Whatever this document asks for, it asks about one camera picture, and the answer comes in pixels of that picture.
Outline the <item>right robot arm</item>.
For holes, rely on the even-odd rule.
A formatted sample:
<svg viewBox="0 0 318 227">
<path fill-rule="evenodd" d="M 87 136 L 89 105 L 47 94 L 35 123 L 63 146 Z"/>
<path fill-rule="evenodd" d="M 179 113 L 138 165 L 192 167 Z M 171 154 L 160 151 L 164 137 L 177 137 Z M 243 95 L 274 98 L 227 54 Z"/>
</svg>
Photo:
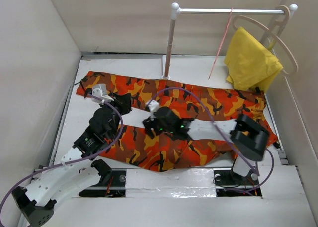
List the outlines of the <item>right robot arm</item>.
<svg viewBox="0 0 318 227">
<path fill-rule="evenodd" d="M 230 171 L 230 179 L 242 184 L 251 175 L 257 175 L 258 162 L 263 161 L 269 140 L 269 131 L 244 114 L 226 121 L 203 121 L 194 118 L 179 118 L 170 108 L 161 107 L 151 111 L 143 120 L 146 134 L 152 139 L 162 133 L 173 140 L 225 141 L 238 152 Z"/>
</svg>

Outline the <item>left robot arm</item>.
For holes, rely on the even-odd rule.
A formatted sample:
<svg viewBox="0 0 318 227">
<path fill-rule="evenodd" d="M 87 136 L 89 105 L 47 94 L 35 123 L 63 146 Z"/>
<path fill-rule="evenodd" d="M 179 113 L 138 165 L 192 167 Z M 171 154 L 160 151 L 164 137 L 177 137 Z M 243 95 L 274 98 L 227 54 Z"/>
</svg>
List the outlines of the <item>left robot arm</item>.
<svg viewBox="0 0 318 227">
<path fill-rule="evenodd" d="M 99 155 L 120 138 L 124 128 L 122 116 L 132 110 L 131 95 L 98 95 L 94 91 L 90 96 L 100 108 L 60 163 L 35 172 L 39 175 L 37 180 L 25 187 L 18 185 L 11 192 L 32 227 L 47 223 L 62 202 L 73 195 L 110 181 L 111 168 Z"/>
</svg>

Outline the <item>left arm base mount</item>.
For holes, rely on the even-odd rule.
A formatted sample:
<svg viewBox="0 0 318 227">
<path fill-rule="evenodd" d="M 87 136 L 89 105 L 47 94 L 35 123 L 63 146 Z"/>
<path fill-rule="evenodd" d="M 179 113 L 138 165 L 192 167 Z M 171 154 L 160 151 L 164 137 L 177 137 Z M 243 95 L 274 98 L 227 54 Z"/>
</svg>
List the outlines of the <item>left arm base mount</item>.
<svg viewBox="0 0 318 227">
<path fill-rule="evenodd" d="M 86 198 L 120 198 L 126 196 L 126 169 L 114 169 L 107 182 L 99 182 L 79 193 Z"/>
</svg>

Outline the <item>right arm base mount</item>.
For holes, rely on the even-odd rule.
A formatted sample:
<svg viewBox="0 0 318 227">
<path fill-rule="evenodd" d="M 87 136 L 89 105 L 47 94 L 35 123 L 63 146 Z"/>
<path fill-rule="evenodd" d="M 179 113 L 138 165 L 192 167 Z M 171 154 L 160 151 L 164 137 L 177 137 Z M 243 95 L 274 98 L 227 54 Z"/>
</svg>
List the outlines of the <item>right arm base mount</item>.
<svg viewBox="0 0 318 227">
<path fill-rule="evenodd" d="M 230 169 L 214 169 L 213 183 L 217 197 L 262 196 L 258 176 L 252 171 L 242 177 Z"/>
</svg>

